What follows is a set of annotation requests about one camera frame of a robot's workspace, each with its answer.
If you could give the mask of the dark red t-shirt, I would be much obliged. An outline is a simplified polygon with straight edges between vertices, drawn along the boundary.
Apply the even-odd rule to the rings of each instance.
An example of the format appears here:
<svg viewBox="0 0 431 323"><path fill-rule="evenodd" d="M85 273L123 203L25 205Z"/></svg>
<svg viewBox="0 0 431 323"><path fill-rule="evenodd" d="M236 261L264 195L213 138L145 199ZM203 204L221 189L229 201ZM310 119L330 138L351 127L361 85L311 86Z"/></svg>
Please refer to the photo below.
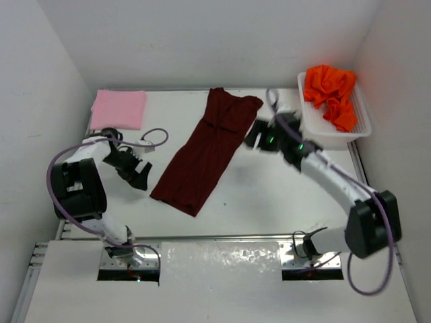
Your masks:
<svg viewBox="0 0 431 323"><path fill-rule="evenodd" d="M195 217L254 123L262 99L209 91L205 112L174 155L150 197Z"/></svg>

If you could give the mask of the orange t-shirt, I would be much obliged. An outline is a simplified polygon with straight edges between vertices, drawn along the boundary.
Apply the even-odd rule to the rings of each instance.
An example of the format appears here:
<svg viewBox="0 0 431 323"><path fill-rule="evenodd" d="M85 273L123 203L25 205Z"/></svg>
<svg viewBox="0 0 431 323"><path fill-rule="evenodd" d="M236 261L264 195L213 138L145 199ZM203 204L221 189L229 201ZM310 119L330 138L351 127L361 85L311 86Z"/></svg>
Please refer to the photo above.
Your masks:
<svg viewBox="0 0 431 323"><path fill-rule="evenodd" d="M323 118L338 131L351 132L357 124L350 96L356 85L356 74L350 70L328 65L308 68L304 80L304 100L319 110L323 104L327 111Z"/></svg>

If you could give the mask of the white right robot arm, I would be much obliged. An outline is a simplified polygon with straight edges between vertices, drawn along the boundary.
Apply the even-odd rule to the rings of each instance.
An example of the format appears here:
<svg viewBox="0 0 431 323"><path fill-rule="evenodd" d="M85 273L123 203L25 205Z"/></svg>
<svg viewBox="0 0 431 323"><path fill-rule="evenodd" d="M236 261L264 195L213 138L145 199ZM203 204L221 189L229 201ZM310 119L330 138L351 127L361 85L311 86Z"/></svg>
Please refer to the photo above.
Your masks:
<svg viewBox="0 0 431 323"><path fill-rule="evenodd" d="M307 233L300 245L304 257L314 260L327 252L351 252L364 259L402 238L395 195L378 192L358 182L339 167L314 141L304 140L300 121L291 112L273 120L256 119L244 143L251 149L281 153L300 174L308 176L345 211L345 225Z"/></svg>

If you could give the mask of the pink t-shirt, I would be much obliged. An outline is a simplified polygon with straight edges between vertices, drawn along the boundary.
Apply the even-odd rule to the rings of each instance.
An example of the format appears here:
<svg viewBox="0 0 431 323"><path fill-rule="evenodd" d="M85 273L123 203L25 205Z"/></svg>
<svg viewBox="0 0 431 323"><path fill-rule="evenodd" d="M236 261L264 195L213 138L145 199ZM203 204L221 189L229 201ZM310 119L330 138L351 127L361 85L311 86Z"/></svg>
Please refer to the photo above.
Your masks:
<svg viewBox="0 0 431 323"><path fill-rule="evenodd" d="M147 101L145 91L99 89L91 107L90 130L140 130Z"/></svg>

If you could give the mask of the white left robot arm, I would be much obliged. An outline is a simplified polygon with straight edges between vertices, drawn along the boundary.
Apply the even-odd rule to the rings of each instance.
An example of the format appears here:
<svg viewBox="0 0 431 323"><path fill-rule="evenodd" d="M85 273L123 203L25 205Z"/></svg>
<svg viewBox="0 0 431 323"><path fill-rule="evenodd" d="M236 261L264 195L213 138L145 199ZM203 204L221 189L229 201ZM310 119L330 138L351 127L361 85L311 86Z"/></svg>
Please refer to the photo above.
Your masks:
<svg viewBox="0 0 431 323"><path fill-rule="evenodd" d="M50 163L47 186L58 218L97 236L112 259L130 263L138 255L135 238L126 225L108 214L98 168L106 163L132 188L145 191L152 164L122 142L122 133L114 128L88 135L81 145L72 147L74 153L65 161Z"/></svg>

